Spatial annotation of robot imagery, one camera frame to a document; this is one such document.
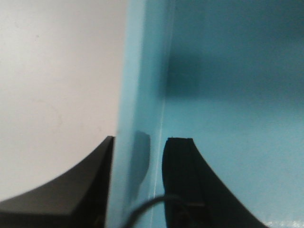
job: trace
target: black cable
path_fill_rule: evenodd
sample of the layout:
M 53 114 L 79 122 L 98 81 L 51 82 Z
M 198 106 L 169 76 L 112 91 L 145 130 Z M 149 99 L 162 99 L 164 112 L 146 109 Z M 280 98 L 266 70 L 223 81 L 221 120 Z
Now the black cable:
M 193 225 L 195 225 L 194 219 L 191 217 L 190 213 L 187 210 L 186 203 L 179 197 L 175 195 L 165 195 L 165 196 L 158 196 L 155 197 L 152 200 L 149 200 L 142 205 L 140 205 L 137 209 L 135 209 L 127 219 L 126 223 L 122 226 L 122 228 L 132 228 L 138 218 L 145 213 L 149 208 L 154 206 L 155 204 L 158 204 L 160 202 L 164 201 L 171 201 L 172 203 L 176 203 L 181 206 L 181 208 L 184 210 L 185 214 L 189 218 L 189 220 L 192 221 Z

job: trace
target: black curved piece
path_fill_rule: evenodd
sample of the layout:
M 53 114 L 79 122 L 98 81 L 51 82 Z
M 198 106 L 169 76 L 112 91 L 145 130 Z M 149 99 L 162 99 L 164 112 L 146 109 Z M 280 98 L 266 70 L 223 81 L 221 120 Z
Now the black curved piece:
M 162 160 L 165 194 L 188 204 L 197 228 L 266 228 L 208 166 L 193 139 L 169 138 Z M 165 203 L 168 228 L 191 228 L 182 211 Z
M 1 228 L 103 227 L 114 137 L 54 180 L 0 202 Z

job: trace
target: wire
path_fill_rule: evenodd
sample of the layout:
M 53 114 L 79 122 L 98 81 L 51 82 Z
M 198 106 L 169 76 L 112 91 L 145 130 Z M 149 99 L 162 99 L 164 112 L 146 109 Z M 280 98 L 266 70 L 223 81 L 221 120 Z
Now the wire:
M 185 214 L 187 215 L 187 217 L 189 218 L 189 220 L 191 220 L 191 222 L 195 224 L 194 219 L 191 217 L 190 213 L 187 210 L 186 203 L 179 196 L 164 195 L 164 196 L 155 197 L 154 199 L 144 202 L 142 205 L 140 205 L 137 209 L 135 209 L 130 214 L 129 218 L 127 219 L 126 223 L 122 226 L 122 228 L 132 228 L 143 213 L 145 213 L 148 209 L 150 209 L 154 205 L 164 201 L 170 201 L 172 203 L 180 205 L 181 208 L 184 210 Z

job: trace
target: light blue wall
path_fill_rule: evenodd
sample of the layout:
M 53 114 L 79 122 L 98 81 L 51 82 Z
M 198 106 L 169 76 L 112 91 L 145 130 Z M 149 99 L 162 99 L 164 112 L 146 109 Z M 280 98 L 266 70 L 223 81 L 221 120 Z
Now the light blue wall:
M 142 1 L 131 1 L 131 17 L 136 2 Z M 145 6 L 137 19 L 145 18 L 139 53 L 129 49 L 139 45 L 132 44 L 138 31 L 128 33 L 110 209 L 121 206 L 116 195 L 128 210 L 163 194 L 166 139 L 193 137 L 258 219 L 270 227 L 304 227 L 304 1 L 148 0 Z M 138 171 L 146 174 L 125 180 Z M 151 227 L 165 227 L 162 206 L 142 227 L 151 215 Z
M 155 194 L 171 34 L 169 1 L 130 3 L 119 129 L 115 143 L 107 227 Z M 138 227 L 149 227 L 152 211 Z

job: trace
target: white wall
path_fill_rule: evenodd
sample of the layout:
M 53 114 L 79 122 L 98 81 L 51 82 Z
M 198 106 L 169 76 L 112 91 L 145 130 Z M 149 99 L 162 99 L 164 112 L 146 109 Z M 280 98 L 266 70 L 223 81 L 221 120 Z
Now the white wall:
M 126 0 L 0 0 L 0 200 L 115 135 Z

